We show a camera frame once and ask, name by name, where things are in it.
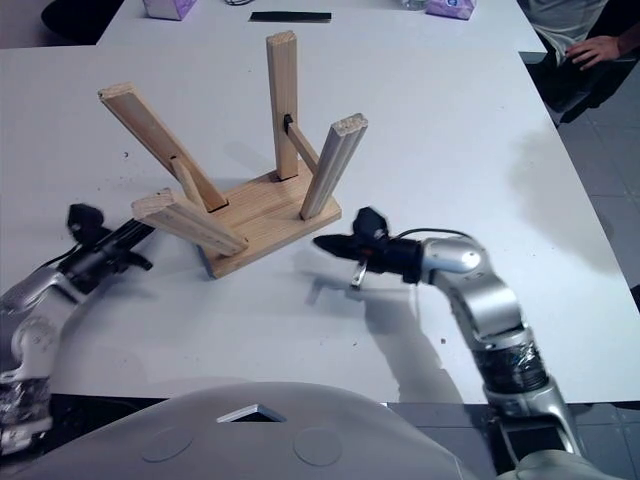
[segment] purple box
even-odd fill
[[[469,20],[474,8],[476,8],[476,0],[431,0],[427,5],[426,13]]]
[[[196,0],[142,0],[147,15],[167,20],[182,20]]]

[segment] cable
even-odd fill
[[[67,258],[69,255],[72,255],[72,254],[76,253],[76,251],[78,250],[78,247],[79,247],[79,246],[80,246],[80,244],[79,244],[79,243],[76,243],[76,244],[71,248],[71,250],[68,250],[68,251],[64,252],[62,255],[57,256],[56,258],[52,258],[51,260],[48,260],[48,261],[44,262],[42,265],[40,265],[40,266],[38,267],[38,270],[40,270],[41,268],[44,268],[44,267],[48,267],[48,266],[49,266],[49,265],[51,265],[52,263],[56,263],[57,261],[60,261],[60,260],[62,260],[62,259],[64,259],[64,258]]]
[[[412,228],[411,230],[405,230],[401,234],[396,235],[394,238],[402,238],[402,237],[406,237],[407,235],[411,235],[419,232],[449,233],[451,235],[460,235],[462,237],[466,237],[471,240],[474,240],[474,238],[467,233],[461,232],[459,230],[449,230],[447,228]]]

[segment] wooden plank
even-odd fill
[[[298,118],[297,40],[292,31],[267,37],[276,170],[281,180],[298,174],[298,155],[284,131],[284,116]]]
[[[296,150],[304,160],[304,163],[307,165],[311,173],[316,173],[318,170],[318,161],[320,158],[318,154],[307,140],[307,137],[300,131],[298,128],[298,124],[296,122],[292,122],[287,125],[287,136],[291,143],[296,147]]]
[[[322,147],[318,170],[313,176],[300,210],[302,218],[309,220],[322,212],[367,126],[367,119],[361,113],[331,125],[327,140]]]
[[[142,143],[149,152],[176,176],[171,159],[182,159],[191,173],[207,210],[215,210],[227,204],[222,193],[211,183],[184,145],[140,96],[131,82],[120,83],[98,92],[100,101]]]
[[[176,178],[180,182],[182,186],[182,190],[187,198],[193,202],[195,205],[200,207],[203,212],[207,211],[207,207],[204,204],[204,200],[200,196],[200,192],[198,192],[198,188],[196,187],[195,182],[193,181],[193,177],[191,173],[189,173],[189,169],[186,167],[185,162],[182,159],[175,157],[171,159],[171,166],[173,167],[173,171],[176,174]],[[211,249],[209,247],[204,247],[199,245],[202,249],[202,253],[206,258],[208,255],[217,255],[220,253],[218,250]]]
[[[221,255],[247,249],[247,241],[179,193],[168,188],[131,205],[139,222],[166,230]]]
[[[333,198],[310,220],[300,218],[300,207],[311,182],[311,172],[299,162],[298,176],[279,181],[271,172],[228,190],[229,206],[210,215],[249,241],[249,248],[232,257],[209,256],[215,277],[227,275],[329,223],[342,214]]]

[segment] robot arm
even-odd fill
[[[314,242],[358,262],[353,288],[360,288],[367,271],[392,272],[406,283],[433,285],[447,296],[515,464],[531,453],[531,446],[523,451],[523,445],[512,441],[511,434],[522,430],[554,430],[556,435],[536,450],[561,448],[583,455],[574,419],[545,369],[516,296],[493,271],[485,249],[461,232],[445,231],[454,236],[424,241],[404,238],[417,231],[424,230],[391,237],[385,219],[364,208],[353,223],[353,235],[327,235]]]
[[[72,205],[68,226],[80,247],[56,268],[37,269],[0,297],[1,455],[29,447],[51,428],[49,377],[69,318],[108,276],[130,265],[151,268],[131,248],[153,228],[130,220],[111,232],[103,220],[92,207]]]

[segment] table surface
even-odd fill
[[[265,10],[329,11],[330,24],[248,22]],[[515,0],[479,0],[469,21],[404,10],[400,0],[257,0],[232,7],[222,0],[199,0],[182,22],[147,17],[142,0],[125,0],[101,45],[166,45],[260,41],[273,28],[294,28],[324,41],[399,47],[499,48],[522,52],[527,61],[546,54]]]
[[[316,149],[339,118],[362,112],[370,125],[335,192],[343,218],[322,233],[349,231],[373,205],[395,232],[473,234],[568,401],[640,398],[638,312],[518,54],[468,49],[452,62],[439,48],[305,35],[298,52],[299,121]],[[135,82],[222,189],[274,168],[264,39],[5,50],[0,67],[3,291],[70,247],[69,204],[99,206],[115,227],[133,200],[179,188],[100,104],[100,88]],[[437,290],[372,275],[351,293],[353,265],[311,238],[212,281],[192,245],[156,232],[143,248],[154,269],[113,282],[69,326],[53,390],[174,396],[283,380],[378,401],[485,401]]]

